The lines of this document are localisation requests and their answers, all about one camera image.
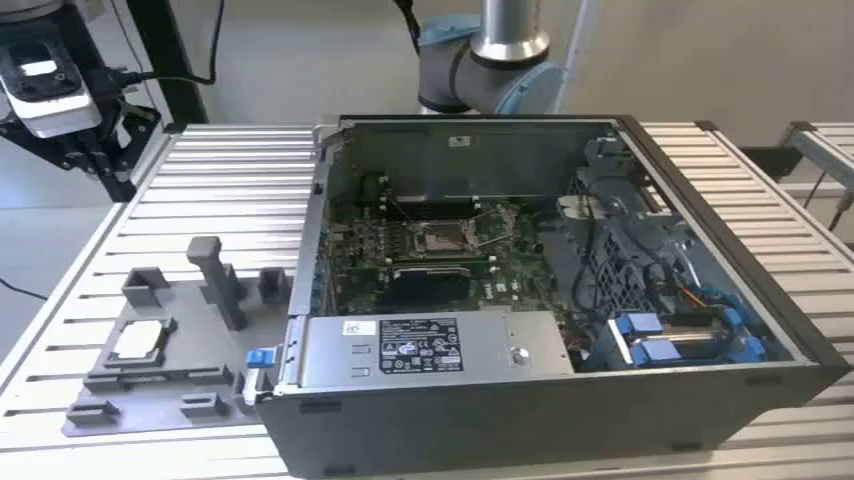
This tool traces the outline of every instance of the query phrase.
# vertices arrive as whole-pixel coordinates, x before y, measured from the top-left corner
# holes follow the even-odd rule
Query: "aluminum extrusion table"
[[[783,289],[854,362],[854,257],[716,131],[644,128]],[[280,478],[264,427],[65,438],[64,410],[124,304],[132,267],[197,279],[184,249],[218,235],[239,275],[292,269],[312,174],[309,127],[190,126],[149,148],[140,193],[109,211],[0,367],[0,476]],[[854,478],[854,374],[804,407],[762,415],[714,452],[437,472],[407,479]]]
[[[846,190],[854,190],[854,123],[792,122],[780,145],[796,148]]]

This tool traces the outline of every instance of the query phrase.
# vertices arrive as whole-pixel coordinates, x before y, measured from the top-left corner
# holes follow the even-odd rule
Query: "warning label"
[[[383,373],[463,371],[455,318],[380,320],[379,344]]]

